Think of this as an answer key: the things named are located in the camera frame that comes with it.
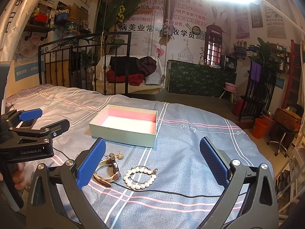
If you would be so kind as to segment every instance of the blue gripper pad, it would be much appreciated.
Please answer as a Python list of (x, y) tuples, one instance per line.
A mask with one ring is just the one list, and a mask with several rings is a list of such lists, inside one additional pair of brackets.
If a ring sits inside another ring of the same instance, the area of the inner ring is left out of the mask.
[(207, 137), (200, 140), (199, 148), (217, 183), (226, 188), (229, 185), (229, 170), (219, 157), (220, 153)]
[(21, 115), (19, 115), (19, 120), (29, 121), (40, 118), (41, 116), (42, 116), (42, 110), (40, 108), (37, 108), (22, 112)]
[(98, 138), (94, 145), (90, 148), (91, 151), (80, 165), (77, 171), (76, 184), (81, 189), (88, 185), (96, 167), (106, 152), (106, 142), (102, 138)]

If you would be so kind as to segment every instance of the green tablecloth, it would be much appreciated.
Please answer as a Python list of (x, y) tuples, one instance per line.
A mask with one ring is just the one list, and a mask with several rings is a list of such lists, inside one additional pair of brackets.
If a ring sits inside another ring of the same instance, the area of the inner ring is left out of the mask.
[(236, 73), (209, 66), (169, 60), (171, 70), (168, 91), (178, 94), (219, 97), (225, 83), (235, 84)]

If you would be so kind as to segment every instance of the orange bucket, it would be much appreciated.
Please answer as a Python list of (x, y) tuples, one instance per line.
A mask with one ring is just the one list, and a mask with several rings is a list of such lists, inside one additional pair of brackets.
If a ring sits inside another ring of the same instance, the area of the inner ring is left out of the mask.
[(266, 121), (259, 119), (259, 118), (255, 119), (254, 126), (255, 126), (255, 128), (252, 131), (252, 135), (257, 139), (261, 139), (269, 127), (269, 125)]

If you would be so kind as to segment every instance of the red ladder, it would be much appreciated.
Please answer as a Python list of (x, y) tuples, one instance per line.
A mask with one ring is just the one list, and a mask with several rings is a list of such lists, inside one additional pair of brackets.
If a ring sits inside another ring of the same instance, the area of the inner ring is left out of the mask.
[(289, 79), (282, 108), (287, 108), (287, 106), (298, 102), (302, 74), (300, 47), (300, 44), (295, 44), (293, 40), (291, 40)]

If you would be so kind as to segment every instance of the finger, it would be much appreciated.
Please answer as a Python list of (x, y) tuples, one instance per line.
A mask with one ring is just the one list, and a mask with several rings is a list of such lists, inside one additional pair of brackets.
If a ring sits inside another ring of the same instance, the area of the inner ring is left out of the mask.
[(25, 171), (16, 171), (13, 175), (14, 183), (19, 183), (24, 180)]
[(22, 182), (20, 183), (16, 183), (15, 184), (15, 189), (18, 189), (18, 190), (22, 190), (25, 188), (25, 180), (23, 180)]
[(25, 163), (17, 163), (17, 170), (22, 171), (25, 167)]

